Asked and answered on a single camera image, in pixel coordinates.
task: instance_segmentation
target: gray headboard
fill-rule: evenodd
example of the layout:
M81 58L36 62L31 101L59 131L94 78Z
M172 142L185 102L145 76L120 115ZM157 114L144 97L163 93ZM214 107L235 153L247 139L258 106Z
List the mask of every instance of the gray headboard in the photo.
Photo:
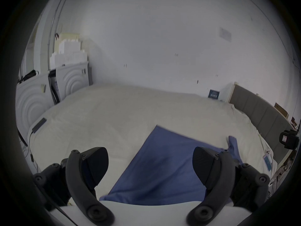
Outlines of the gray headboard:
M235 84L229 103L244 112L274 152L278 168L288 158L291 150L279 142L284 130L293 129L288 120L275 107L261 97Z

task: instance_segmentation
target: blue towel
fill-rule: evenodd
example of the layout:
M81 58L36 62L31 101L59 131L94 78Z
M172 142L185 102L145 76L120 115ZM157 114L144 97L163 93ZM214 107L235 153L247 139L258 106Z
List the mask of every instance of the blue towel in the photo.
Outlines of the blue towel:
M229 150L241 161L235 141L232 137ZM197 146L223 150L156 126L110 193L99 200L134 205L203 201L206 188L192 167Z

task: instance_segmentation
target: brown box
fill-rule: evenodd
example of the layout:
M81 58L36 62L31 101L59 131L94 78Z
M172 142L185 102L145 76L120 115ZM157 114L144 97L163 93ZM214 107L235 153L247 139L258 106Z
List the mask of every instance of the brown box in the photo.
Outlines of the brown box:
M285 118L288 118L288 113L286 110L284 110L280 105L278 105L277 103L275 103L274 106L282 115L284 115Z

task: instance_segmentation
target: phone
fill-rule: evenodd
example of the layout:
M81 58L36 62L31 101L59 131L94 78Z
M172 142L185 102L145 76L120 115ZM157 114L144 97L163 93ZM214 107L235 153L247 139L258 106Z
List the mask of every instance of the phone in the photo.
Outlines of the phone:
M264 159L266 167L268 168L269 171L271 171L272 170L272 165L269 161L268 155L264 155L263 159Z

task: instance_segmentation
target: white duvet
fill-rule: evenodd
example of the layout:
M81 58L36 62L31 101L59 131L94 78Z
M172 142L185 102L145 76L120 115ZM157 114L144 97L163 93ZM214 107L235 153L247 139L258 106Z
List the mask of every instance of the white duvet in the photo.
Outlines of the white duvet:
M225 149L228 136L234 136L243 162L269 176L277 168L275 160L272 173L266 168L265 151L272 158L273 152L245 114L232 104L193 94L94 85L66 97L42 117L46 123L29 135L41 170L60 163L73 149L107 149L109 168L95 188L97 198L109 193L156 125Z

